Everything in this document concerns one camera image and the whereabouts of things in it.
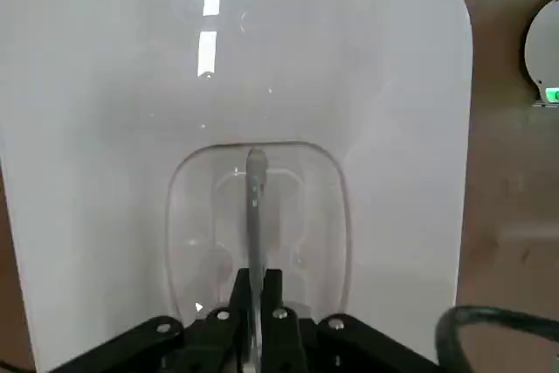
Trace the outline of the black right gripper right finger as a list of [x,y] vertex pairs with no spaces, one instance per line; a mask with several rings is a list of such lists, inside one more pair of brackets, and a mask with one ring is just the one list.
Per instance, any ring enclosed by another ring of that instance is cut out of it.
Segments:
[[435,362],[353,316],[300,318],[283,302],[283,275],[268,269],[260,298],[263,372],[440,372]]

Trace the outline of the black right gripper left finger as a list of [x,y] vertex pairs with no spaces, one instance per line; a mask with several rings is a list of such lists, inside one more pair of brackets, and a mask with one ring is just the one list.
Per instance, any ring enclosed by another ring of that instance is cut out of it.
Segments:
[[226,305],[185,327],[156,316],[88,350],[56,372],[239,372],[247,350],[251,286],[238,270]]

